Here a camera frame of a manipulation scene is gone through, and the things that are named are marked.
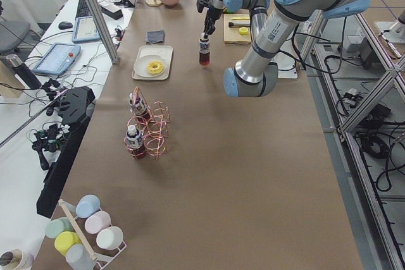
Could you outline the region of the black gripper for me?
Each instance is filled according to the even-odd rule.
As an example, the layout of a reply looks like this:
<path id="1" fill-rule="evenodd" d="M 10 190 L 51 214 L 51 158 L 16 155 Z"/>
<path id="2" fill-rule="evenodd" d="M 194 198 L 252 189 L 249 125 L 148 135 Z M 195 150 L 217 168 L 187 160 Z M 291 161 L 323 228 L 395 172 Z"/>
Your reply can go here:
<path id="1" fill-rule="evenodd" d="M 222 13 L 223 13 L 222 9 L 209 8 L 207 10 L 204 21 L 204 31 L 201 34 L 202 37 L 207 37 L 215 32 L 216 30 L 215 23 L 221 17 Z"/>

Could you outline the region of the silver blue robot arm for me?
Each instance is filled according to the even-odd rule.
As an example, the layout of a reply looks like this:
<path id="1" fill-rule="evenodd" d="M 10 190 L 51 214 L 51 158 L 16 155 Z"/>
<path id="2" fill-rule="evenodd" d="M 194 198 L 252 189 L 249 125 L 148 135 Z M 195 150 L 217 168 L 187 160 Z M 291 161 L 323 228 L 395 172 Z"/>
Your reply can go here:
<path id="1" fill-rule="evenodd" d="M 231 97 L 261 97 L 278 80 L 273 58 L 292 31 L 320 10 L 326 19 L 355 15 L 368 9 L 371 0 L 197 0 L 197 10 L 207 9 L 205 36 L 215 31 L 224 9 L 249 10 L 253 40 L 244 58 L 224 72 L 223 85 Z"/>

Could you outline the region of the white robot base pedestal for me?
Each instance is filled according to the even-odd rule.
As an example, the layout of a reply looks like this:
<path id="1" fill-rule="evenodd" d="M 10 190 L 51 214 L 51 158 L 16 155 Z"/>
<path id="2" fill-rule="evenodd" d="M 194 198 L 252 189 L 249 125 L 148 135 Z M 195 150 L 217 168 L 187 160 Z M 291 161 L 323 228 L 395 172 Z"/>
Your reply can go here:
<path id="1" fill-rule="evenodd" d="M 279 78 L 296 79 L 298 77 L 295 61 L 291 57 L 278 53 L 274 58 L 274 62 L 278 65 Z"/>

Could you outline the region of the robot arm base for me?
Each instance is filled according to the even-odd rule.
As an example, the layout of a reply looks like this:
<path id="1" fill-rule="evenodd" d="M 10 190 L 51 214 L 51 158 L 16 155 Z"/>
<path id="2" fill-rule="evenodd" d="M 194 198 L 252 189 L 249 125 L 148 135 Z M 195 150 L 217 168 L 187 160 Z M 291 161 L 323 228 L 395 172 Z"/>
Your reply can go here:
<path id="1" fill-rule="evenodd" d="M 402 54 L 398 51 L 395 44 L 404 44 L 404 11 L 396 21 L 375 21 L 374 24 L 380 32 L 379 37 L 386 43 L 394 58 L 400 59 Z"/>

